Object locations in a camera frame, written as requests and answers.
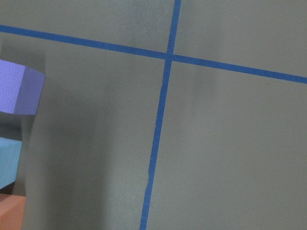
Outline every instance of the salmon colored block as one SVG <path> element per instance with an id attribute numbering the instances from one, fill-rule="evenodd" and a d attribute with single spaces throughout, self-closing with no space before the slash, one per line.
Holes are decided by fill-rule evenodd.
<path id="1" fill-rule="evenodd" d="M 0 230 L 21 230 L 25 197 L 0 194 Z"/>

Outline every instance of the colored block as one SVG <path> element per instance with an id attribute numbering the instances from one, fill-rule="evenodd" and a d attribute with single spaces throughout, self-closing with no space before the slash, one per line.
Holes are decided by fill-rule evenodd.
<path id="1" fill-rule="evenodd" d="M 0 230 L 21 230 L 25 197 L 0 194 Z"/>
<path id="2" fill-rule="evenodd" d="M 44 81 L 36 70 L 0 60 L 0 111 L 35 115 Z"/>
<path id="3" fill-rule="evenodd" d="M 0 138 L 0 189 L 16 179 L 21 141 Z"/>

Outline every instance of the vertical blue line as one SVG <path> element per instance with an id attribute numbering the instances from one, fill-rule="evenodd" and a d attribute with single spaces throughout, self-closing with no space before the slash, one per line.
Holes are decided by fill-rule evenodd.
<path id="1" fill-rule="evenodd" d="M 160 91 L 158 112 L 157 112 L 157 117 L 156 117 L 156 122 L 155 122 L 155 129 L 154 129 L 154 135 L 153 135 L 153 146 L 152 146 L 152 152 L 150 155 L 150 162 L 149 162 L 149 168 L 148 168 L 148 182 L 147 182 L 147 187 L 146 187 L 145 194 L 144 194 L 142 216 L 141 216 L 141 221 L 140 221 L 140 230 L 146 230 L 147 228 L 147 220 L 148 220 L 149 207 L 150 207 L 150 201 L 151 201 L 153 184 L 154 184 L 154 173 L 155 173 L 155 167 L 156 167 L 157 156 L 158 156 L 158 151 L 159 151 L 160 136 L 161 136 L 161 130 L 162 130 L 162 123 L 163 123 L 165 102 L 166 102 L 166 96 L 167 96 L 167 88 L 168 88 L 168 83 L 169 83 L 169 76 L 170 76 L 171 67 L 172 67 L 172 55 L 174 53 L 174 47 L 175 47 L 180 6 L 181 6 L 181 0 L 175 0 L 171 29 L 169 32 L 169 39 L 168 39 L 168 45 L 167 45 L 168 57 L 165 59 L 165 64 L 164 64 L 162 87 Z"/>

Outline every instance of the orange cube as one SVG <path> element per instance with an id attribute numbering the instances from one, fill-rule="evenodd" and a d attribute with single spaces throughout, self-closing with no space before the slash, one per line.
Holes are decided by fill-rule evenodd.
<path id="1" fill-rule="evenodd" d="M 25 197 L 0 194 L 0 230 L 21 230 Z"/>

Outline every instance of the purple cube side face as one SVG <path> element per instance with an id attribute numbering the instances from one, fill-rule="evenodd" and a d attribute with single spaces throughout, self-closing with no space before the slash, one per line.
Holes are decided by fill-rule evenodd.
<path id="1" fill-rule="evenodd" d="M 35 115 L 44 81 L 40 72 L 0 60 L 0 111 Z"/>
<path id="2" fill-rule="evenodd" d="M 25 66 L 0 60 L 0 111 L 13 114 Z"/>

